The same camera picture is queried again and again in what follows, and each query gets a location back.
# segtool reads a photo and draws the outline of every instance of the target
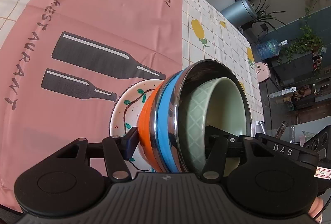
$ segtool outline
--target yellow fruit print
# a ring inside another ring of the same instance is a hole
[[[247,47],[247,57],[248,57],[249,65],[254,69],[254,58],[253,58],[252,49],[250,47]]]
[[[192,20],[191,25],[192,25],[192,29],[193,29],[195,35],[197,36],[197,38],[199,38],[200,42],[205,47],[210,47],[210,46],[207,46],[207,39],[205,39],[205,31],[203,30],[200,22],[198,20]]]
[[[244,84],[241,81],[239,81],[239,83],[240,83],[241,87],[243,88],[244,92],[246,92]]]
[[[221,21],[219,22],[219,24],[220,24],[221,26],[223,26],[224,28],[226,28],[226,25],[225,25],[225,21],[224,21],[224,20],[221,20]]]

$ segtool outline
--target white plate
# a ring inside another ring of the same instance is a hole
[[[137,126],[138,117],[148,97],[163,80],[149,79],[138,82],[126,90],[117,101],[110,119],[110,136],[124,136],[132,127]],[[143,150],[138,144],[132,156],[132,163],[140,170],[151,170]],[[134,177],[138,171],[129,161],[126,164]]]

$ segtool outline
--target gray trash can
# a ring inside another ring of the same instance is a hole
[[[248,0],[236,0],[235,3],[222,10],[221,14],[235,27],[239,27],[257,17]]]

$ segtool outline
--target human hand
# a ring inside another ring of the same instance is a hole
[[[308,212],[309,216],[311,216],[312,218],[314,218],[318,212],[320,212],[320,210],[323,208],[323,200],[321,197],[316,197],[315,201],[312,203],[312,206]],[[322,220],[322,215],[320,215],[317,219],[316,222],[320,223],[320,221]]]

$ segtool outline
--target bottle print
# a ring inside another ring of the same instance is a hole
[[[119,79],[166,79],[127,52],[68,32],[61,34],[52,58]]]
[[[116,101],[117,98],[117,94],[99,89],[88,80],[52,69],[46,69],[41,87],[78,99],[98,98]]]

